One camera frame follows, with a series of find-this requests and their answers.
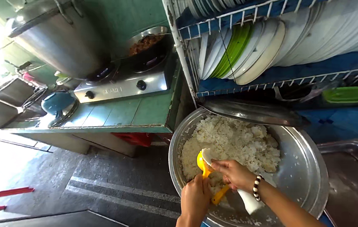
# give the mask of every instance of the green tiled counter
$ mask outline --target green tiled counter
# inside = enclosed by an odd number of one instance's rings
[[[181,65],[176,65],[170,90],[93,103],[81,103],[62,126],[48,128],[53,116],[12,122],[9,133],[172,132],[182,90]]]

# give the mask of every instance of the concrete floor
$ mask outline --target concrete floor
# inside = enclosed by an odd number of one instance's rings
[[[7,212],[43,215],[90,209],[129,226],[174,226],[180,198],[168,168],[168,147],[140,148],[136,158],[93,149],[53,153],[0,142],[0,198]]]

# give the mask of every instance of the rice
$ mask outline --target rice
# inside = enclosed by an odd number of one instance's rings
[[[232,118],[208,115],[196,124],[192,137],[185,142],[180,155],[183,174],[189,181],[202,170],[197,166],[197,155],[202,148],[210,148],[220,160],[237,160],[250,171],[274,173],[280,162],[278,143],[263,125]],[[222,174],[210,175],[212,192],[218,192],[224,183]]]

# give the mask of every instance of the white rice paddle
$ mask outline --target white rice paddle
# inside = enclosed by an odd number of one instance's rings
[[[209,166],[211,166],[211,163],[212,163],[211,159],[216,159],[215,157],[213,157],[213,155],[211,153],[211,149],[209,149],[209,148],[202,149],[202,156],[203,156],[204,161],[206,161],[206,163]],[[256,210],[258,210],[264,206],[264,203],[262,201],[257,201],[256,198],[252,194],[247,193],[246,191],[241,190],[241,189],[238,189],[237,191],[243,200],[243,204],[245,205],[246,211],[249,214],[252,214]]]

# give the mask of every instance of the beaded bracelet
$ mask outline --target beaded bracelet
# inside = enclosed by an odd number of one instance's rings
[[[254,185],[253,185],[253,195],[254,195],[254,197],[256,198],[257,201],[260,201],[260,196],[257,193],[257,191],[258,191],[257,187],[260,184],[260,180],[264,180],[262,175],[259,175],[259,176],[256,177],[256,180],[255,180]]]

